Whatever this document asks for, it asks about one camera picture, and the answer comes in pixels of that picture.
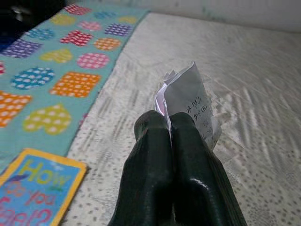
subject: book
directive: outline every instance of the book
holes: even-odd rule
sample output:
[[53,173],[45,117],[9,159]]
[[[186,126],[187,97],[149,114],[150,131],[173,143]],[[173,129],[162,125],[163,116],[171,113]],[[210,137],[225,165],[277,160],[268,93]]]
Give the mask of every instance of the book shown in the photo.
[[87,166],[54,154],[24,149],[0,175],[0,226],[56,226]]

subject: handwritten note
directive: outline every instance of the handwritten note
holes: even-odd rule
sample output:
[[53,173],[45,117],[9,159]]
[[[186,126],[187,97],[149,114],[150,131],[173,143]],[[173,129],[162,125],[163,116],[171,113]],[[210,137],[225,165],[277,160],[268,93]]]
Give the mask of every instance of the handwritten note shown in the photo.
[[213,150],[222,132],[213,117],[211,102],[206,95],[202,77],[193,62],[187,68],[165,76],[165,83],[156,94],[156,110],[165,116],[186,112],[194,120],[202,138]]
[[58,225],[85,171],[83,163],[24,150],[0,176],[0,226]]

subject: white textured fabric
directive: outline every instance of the white textured fabric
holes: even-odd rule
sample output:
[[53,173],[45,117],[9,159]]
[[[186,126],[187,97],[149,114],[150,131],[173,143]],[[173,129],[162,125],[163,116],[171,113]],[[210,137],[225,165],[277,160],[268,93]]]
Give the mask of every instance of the white textured fabric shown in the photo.
[[192,60],[222,124],[214,152],[248,225],[301,226],[301,34],[154,13],[125,46],[68,153],[91,170],[64,225],[107,225],[135,120],[154,109],[165,73]]

